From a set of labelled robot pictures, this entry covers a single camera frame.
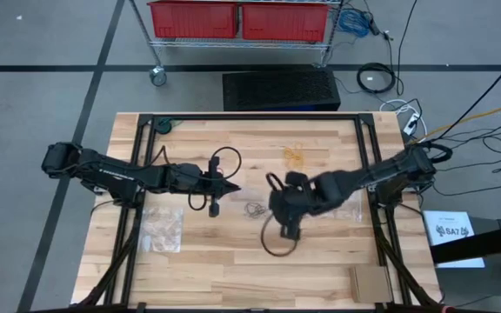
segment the cardboard box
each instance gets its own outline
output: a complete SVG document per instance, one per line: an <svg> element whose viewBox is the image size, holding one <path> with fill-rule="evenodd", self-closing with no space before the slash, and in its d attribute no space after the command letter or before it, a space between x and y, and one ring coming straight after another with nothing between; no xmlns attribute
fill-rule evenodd
<svg viewBox="0 0 501 313"><path fill-rule="evenodd" d="M390 278L385 267L355 266L351 272L351 294L356 303L391 301Z"/></svg>

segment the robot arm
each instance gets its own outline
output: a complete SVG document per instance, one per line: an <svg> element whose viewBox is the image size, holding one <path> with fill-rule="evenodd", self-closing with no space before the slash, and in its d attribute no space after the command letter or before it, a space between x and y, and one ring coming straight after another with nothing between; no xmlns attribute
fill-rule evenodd
<svg viewBox="0 0 501 313"><path fill-rule="evenodd" d="M215 217L219 214L216 200L240 190L217 171L218 165L219 157L213 156L204 173L191 163L137 166L74 143L56 143L48 148L42 170L50 178L79 178L88 190L109 191L116 203L132 208L142 205L141 190L211 196L210 217Z"/></svg>
<svg viewBox="0 0 501 313"><path fill-rule="evenodd" d="M430 159L424 149L434 148L444 155ZM355 190L374 187L382 204L401 202L401 192L414 184L427 184L436 173L434 163L451 158L451 150L435 143L413 144L393 158L366 169L336 170L309 179L305 174L289 172L285 185L274 175L266 176L272 188L270 209L281 224L281 237L298 240L299 224L305 214L316 216L339 207Z"/></svg>

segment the floor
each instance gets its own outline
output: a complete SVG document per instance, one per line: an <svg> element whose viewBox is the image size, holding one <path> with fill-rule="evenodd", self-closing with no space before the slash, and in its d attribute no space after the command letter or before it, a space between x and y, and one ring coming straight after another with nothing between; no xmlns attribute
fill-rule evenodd
<svg viewBox="0 0 501 313"><path fill-rule="evenodd" d="M150 25L145 1L137 3ZM394 38L394 62L412 3L369 0L378 26ZM364 7L359 0L353 4ZM351 36L338 33L335 42L349 40ZM162 58L168 65L168 83L156 88L147 74L153 59L124 0L0 0L0 312L17 310L52 202L59 207L56 188L67 187L32 309L69 304L93 196L77 182L58 187L43 174L39 166L48 144L74 136L86 147L105 151L119 111L222 110L221 70L237 70L228 65L310 64L318 62L319 55L169 49ZM331 64L345 87L354 91L358 64L388 61L384 41L370 36L341 44ZM501 0L420 0L401 61L402 98L421 101L429 130L454 121L501 71ZM202 64L223 66L192 66ZM372 78L372 86L382 83L377 74ZM378 110L380 104L375 97L343 88L340 96L340 110ZM391 91L381 97L396 95ZM500 106L501 82L474 113ZM458 126L457 131L499 125L501 113ZM445 166L499 158L475 142L459 148ZM459 192L501 184L501 173L492 174L492 169L440 172L437 186L442 192ZM501 218L501 189L463 196L429 190L423 209ZM446 294L445 302L453 305L478 297ZM501 298L468 308L501 311Z"/></svg>

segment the red basket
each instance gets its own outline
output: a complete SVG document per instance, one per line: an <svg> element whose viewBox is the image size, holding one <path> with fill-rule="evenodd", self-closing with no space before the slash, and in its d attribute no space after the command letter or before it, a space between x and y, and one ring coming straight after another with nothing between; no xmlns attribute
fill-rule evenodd
<svg viewBox="0 0 501 313"><path fill-rule="evenodd" d="M323 4L243 4L243 38L320 42L327 16Z"/></svg>
<svg viewBox="0 0 501 313"><path fill-rule="evenodd" d="M158 38L233 38L237 34L235 3L158 1L148 5Z"/></svg>

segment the wooden table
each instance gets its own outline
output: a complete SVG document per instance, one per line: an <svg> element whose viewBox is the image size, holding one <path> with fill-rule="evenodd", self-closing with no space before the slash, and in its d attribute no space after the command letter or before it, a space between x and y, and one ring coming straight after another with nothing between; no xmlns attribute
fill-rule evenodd
<svg viewBox="0 0 501 313"><path fill-rule="evenodd" d="M382 158L392 157L403 148L396 115L372 114ZM134 113L117 115L108 156L129 161L137 119L138 114ZM372 160L368 132L364 129ZM354 303L350 290L351 266L377 264L371 214L364 192L359 191L359 197L345 203L336 216L305 218L303 239L297 250L287 257L270 256L262 249L258 234L265 217L254 219L244 213L247 203L267 205L270 187L264 175L269 171L284 177L288 170L300 170L314 176L327 170L360 168L353 122L184 121L170 134L157 140L155 153L164 144L171 162L196 163L201 169L207 168L210 155L219 147L231 145L237 148L242 154L243 166L230 181L243 189L220 200L221 212L216 218L209 218L207 209L191 210L186 196L147 194L145 208L184 211L182 245L178 253L142 252L139 249L130 306L146 302L149 308L374 307L370 303ZM284 148L302 153L303 164L287 161ZM237 166L234 154L225 151L220 157L222 170L231 173ZM106 200L109 198L101 196L97 203ZM196 205L200 203L197 197L193 201ZM418 208L413 195L404 195L404 203ZM348 210L361 206L360 222L346 214ZM104 205L93 214L73 303L88 294L110 264L119 211L118 207ZM400 207L396 209L395 219L405 265L429 295L438 301L441 297L438 280L420 215ZM278 225L273 222L267 231L267 241L273 248L287 247L288 243L277 238L278 232ZM400 303L396 272L391 265L389 271L395 301ZM123 274L119 273L116 302L123 279Z"/></svg>

